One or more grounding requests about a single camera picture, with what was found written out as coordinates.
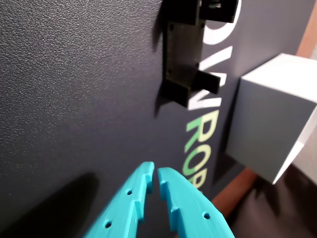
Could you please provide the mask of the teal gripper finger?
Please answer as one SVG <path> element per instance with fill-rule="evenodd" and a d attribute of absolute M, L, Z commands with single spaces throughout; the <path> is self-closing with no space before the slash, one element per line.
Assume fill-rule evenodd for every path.
<path fill-rule="evenodd" d="M 233 238 L 216 207 L 178 171 L 158 169 L 160 197 L 167 203 L 170 230 L 179 238 Z"/>
<path fill-rule="evenodd" d="M 112 197 L 86 238 L 134 238 L 144 221 L 146 194 L 153 191 L 154 162 L 143 162 Z"/>

